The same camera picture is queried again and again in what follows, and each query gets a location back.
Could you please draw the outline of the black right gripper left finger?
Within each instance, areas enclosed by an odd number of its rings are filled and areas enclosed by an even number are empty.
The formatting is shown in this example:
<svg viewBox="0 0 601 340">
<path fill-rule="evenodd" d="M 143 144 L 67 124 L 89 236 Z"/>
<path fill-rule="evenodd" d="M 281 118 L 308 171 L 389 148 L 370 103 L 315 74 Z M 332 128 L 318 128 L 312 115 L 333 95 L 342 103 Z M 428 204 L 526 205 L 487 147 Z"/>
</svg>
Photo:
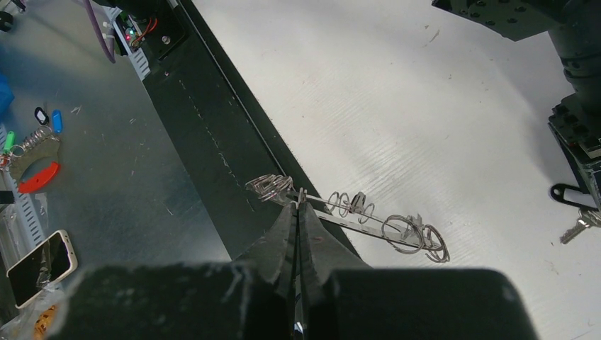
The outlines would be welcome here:
<svg viewBox="0 0 601 340">
<path fill-rule="evenodd" d="M 231 262 L 112 265 L 83 272 L 51 339 L 291 339 L 296 208 Z"/>
</svg>

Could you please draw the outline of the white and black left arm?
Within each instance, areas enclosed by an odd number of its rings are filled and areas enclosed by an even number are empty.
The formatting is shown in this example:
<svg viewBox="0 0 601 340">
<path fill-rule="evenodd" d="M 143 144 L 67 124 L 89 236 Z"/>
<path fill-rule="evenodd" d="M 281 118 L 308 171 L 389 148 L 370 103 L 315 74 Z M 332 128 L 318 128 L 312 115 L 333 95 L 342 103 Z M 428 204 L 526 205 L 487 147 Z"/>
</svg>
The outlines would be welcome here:
<svg viewBox="0 0 601 340">
<path fill-rule="evenodd" d="M 600 209 L 600 2 L 432 1 L 435 8 L 520 41 L 547 32 L 573 94 L 553 107 L 548 126 L 576 178 L 574 190 Z"/>
</svg>

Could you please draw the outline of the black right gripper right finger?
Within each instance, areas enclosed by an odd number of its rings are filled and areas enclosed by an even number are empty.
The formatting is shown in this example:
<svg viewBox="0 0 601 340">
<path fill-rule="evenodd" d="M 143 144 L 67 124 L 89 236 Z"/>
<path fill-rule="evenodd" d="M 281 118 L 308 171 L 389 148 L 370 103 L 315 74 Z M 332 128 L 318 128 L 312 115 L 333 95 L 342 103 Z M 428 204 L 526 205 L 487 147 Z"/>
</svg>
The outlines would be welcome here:
<svg viewBox="0 0 601 340">
<path fill-rule="evenodd" d="M 298 208 L 307 339 L 535 339 L 519 293 L 482 268 L 372 268 Z"/>
</svg>

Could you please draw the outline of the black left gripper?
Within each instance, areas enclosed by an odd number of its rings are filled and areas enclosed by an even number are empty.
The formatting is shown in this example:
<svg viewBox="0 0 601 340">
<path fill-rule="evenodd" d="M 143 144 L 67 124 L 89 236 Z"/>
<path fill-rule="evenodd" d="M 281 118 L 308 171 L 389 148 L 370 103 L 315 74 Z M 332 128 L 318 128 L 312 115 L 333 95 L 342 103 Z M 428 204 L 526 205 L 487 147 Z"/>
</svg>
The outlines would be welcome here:
<svg viewBox="0 0 601 340">
<path fill-rule="evenodd" d="M 600 208 L 600 116 L 583 109 L 571 94 L 552 109 L 549 128 L 584 194 Z"/>
</svg>

